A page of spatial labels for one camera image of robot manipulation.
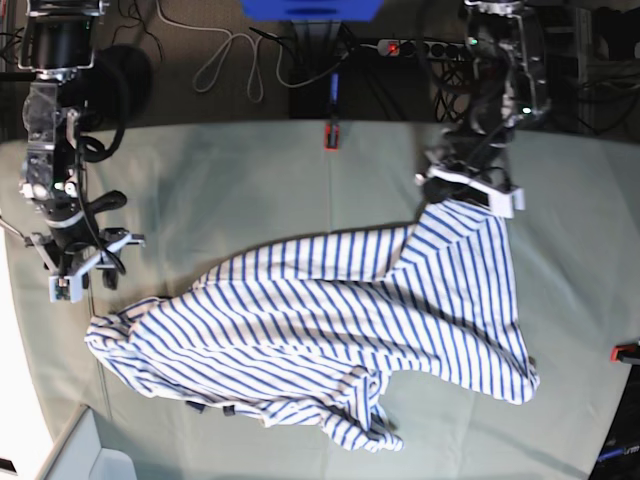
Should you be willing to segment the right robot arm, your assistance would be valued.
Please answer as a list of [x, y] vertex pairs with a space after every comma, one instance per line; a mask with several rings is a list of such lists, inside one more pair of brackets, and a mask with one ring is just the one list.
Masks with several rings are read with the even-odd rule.
[[94, 27], [106, 1], [31, 1], [18, 67], [30, 81], [23, 105], [27, 132], [20, 192], [43, 215], [48, 233], [33, 233], [49, 271], [52, 301], [82, 299], [93, 269], [116, 289], [125, 272], [120, 251], [144, 238], [100, 228], [98, 214], [124, 207], [118, 190], [87, 193], [86, 167], [111, 158], [128, 123], [145, 109], [152, 86], [146, 53], [132, 45], [97, 49]]

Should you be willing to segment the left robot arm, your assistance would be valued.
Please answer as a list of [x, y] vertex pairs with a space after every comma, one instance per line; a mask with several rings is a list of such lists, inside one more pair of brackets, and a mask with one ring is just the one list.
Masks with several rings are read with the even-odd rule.
[[441, 90], [467, 96], [468, 104], [461, 120], [425, 150], [426, 167], [415, 179], [430, 204], [464, 201], [511, 218], [524, 210], [525, 193], [512, 178], [507, 147], [520, 125], [537, 122], [550, 107], [544, 31], [524, 1], [467, 1], [464, 7], [467, 85], [435, 73], [425, 51], [428, 2], [416, 14], [416, 55], [425, 76]]

